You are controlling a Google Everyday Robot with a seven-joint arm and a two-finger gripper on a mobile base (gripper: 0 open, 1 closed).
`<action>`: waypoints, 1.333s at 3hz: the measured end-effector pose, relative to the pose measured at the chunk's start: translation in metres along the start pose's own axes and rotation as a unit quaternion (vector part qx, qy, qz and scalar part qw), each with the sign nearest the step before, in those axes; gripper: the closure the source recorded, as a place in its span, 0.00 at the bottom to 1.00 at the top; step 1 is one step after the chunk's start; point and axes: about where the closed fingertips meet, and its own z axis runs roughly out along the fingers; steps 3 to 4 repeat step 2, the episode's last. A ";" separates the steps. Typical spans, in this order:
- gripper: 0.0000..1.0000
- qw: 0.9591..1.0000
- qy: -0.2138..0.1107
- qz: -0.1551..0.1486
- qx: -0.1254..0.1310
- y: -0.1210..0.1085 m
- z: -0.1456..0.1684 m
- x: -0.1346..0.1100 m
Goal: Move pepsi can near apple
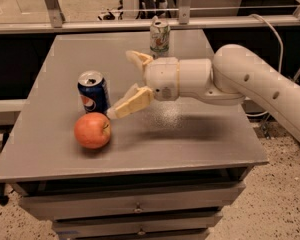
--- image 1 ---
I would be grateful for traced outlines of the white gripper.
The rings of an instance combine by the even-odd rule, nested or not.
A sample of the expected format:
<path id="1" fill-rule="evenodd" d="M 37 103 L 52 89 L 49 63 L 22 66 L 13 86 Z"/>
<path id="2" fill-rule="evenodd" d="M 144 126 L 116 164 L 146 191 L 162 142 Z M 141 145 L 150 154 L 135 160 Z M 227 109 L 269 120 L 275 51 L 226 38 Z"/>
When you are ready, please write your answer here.
<path id="1" fill-rule="evenodd" d="M 139 87 L 133 84 L 126 94 L 107 110 L 106 115 L 109 119 L 120 119 L 143 110 L 154 98 L 158 101 L 175 101 L 179 97 L 179 61 L 176 58 L 153 60 L 151 55 L 133 50 L 126 52 L 126 58 L 144 73 L 147 86 Z"/>

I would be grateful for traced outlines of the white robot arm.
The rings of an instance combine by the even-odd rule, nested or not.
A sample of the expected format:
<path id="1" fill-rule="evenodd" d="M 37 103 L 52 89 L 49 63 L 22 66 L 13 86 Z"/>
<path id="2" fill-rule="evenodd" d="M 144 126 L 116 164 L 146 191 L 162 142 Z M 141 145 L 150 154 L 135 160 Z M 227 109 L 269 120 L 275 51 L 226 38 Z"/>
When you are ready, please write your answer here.
<path id="1" fill-rule="evenodd" d="M 127 60 L 141 72 L 144 85 L 134 84 L 110 107 L 111 119 L 126 117 L 153 100 L 190 97 L 212 105 L 237 105 L 250 98 L 300 143 L 300 86 L 240 45 L 225 45 L 212 59 L 154 59 L 128 51 Z"/>

